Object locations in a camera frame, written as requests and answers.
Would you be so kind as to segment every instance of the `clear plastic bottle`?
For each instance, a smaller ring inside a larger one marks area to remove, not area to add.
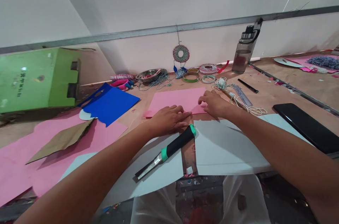
[[[242,33],[241,39],[239,39],[233,60],[233,73],[243,74],[252,57],[254,44],[260,33],[260,30],[253,30],[253,28],[254,25],[247,26],[246,31]]]

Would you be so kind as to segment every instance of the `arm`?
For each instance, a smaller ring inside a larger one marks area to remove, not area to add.
[[[155,116],[100,151],[38,199],[16,223],[89,223],[113,184],[151,139],[188,126],[182,106]]]
[[[291,133],[269,124],[225,101],[214,90],[199,103],[206,112],[234,123],[253,142],[267,161],[310,203],[323,223],[339,218],[339,165],[321,151]]]

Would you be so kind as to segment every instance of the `blue and white yarn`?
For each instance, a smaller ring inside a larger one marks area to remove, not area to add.
[[[319,67],[325,67],[331,70],[339,70],[339,57],[338,59],[328,56],[312,57],[306,61]]]
[[[183,69],[178,69],[176,71],[176,79],[182,78],[184,76],[184,74],[186,73],[186,70]]]

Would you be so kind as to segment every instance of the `brown cardboard piece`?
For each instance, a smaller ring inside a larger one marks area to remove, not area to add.
[[[56,134],[44,147],[42,147],[26,164],[47,157],[55,152],[65,150],[75,144],[90,128],[92,120],[80,123]]]

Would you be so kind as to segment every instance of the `pink card paper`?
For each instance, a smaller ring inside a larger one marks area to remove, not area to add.
[[[206,103],[198,105],[198,99],[205,91],[204,87],[200,87],[155,93],[148,110],[144,112],[144,117],[153,117],[160,109],[173,105],[181,105],[185,112],[192,112],[192,114],[206,113],[204,111]]]
[[[25,165],[59,131],[82,123],[79,111],[80,108],[41,122],[32,134],[0,149],[1,206],[32,186],[37,196],[42,196],[58,182],[77,156],[102,150],[127,129],[118,122],[113,122],[106,128],[105,124],[95,120],[87,134],[75,145]]]
[[[312,55],[308,55],[308,56],[302,56],[302,57],[290,57],[290,58],[285,58],[286,60],[290,60],[290,61],[293,61],[293,62],[296,62],[296,63],[299,63],[307,68],[311,68],[312,66],[314,66],[313,64],[309,64],[309,63],[306,63],[307,60],[309,60],[310,58],[312,57],[318,57],[318,56],[327,56],[327,57],[332,57],[332,58],[335,58],[335,59],[339,59],[339,56],[338,55],[330,55],[330,54],[324,54],[324,55],[321,55],[321,54],[312,54]],[[327,70],[328,73],[334,73],[336,72],[337,70]]]

